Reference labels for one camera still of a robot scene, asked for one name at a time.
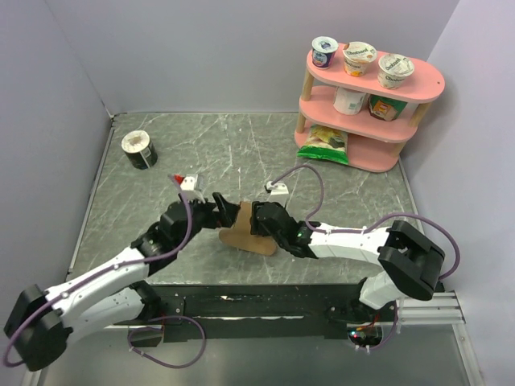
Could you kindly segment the brown cardboard box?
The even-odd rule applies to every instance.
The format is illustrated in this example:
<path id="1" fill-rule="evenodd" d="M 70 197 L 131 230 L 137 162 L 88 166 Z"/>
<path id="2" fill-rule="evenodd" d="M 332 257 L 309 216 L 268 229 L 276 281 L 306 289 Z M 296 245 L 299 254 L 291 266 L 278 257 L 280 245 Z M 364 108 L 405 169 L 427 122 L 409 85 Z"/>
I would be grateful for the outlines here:
<path id="1" fill-rule="evenodd" d="M 256 236 L 251 231 L 251 202 L 241 201 L 236 221 L 231 228 L 223 228 L 219 232 L 222 243 L 243 251 L 271 256 L 277 250 L 277 245 L 271 236 Z"/>

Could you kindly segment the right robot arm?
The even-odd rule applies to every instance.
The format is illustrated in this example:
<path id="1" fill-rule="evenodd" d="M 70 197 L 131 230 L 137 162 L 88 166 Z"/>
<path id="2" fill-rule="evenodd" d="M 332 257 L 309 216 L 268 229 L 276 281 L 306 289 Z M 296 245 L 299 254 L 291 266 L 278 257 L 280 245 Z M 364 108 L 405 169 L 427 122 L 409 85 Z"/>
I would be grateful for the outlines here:
<path id="1" fill-rule="evenodd" d="M 338 228 L 320 222 L 297 221 L 276 202 L 254 202 L 251 233 L 270 236 L 294 257 L 338 257 L 380 266 L 382 271 L 360 282 L 352 312 L 370 320 L 379 309 L 402 297 L 430 301 L 435 293 L 444 251 L 404 220 L 389 227 Z"/>

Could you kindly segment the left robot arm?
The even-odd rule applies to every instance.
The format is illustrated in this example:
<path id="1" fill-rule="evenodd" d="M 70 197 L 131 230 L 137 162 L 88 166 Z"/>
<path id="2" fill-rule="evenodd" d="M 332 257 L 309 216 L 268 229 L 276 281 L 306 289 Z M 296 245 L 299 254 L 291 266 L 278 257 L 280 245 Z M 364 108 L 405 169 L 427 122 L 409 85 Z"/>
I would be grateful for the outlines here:
<path id="1" fill-rule="evenodd" d="M 67 348 L 72 321 L 119 290 L 142 281 L 176 260 L 179 251 L 202 229 L 230 228 L 239 205 L 215 192 L 212 201 L 171 203 L 146 232 L 108 262 L 49 289 L 30 285 L 18 296 L 4 326 L 8 349 L 19 354 L 7 368 L 24 365 L 36 372 L 53 363 Z"/>

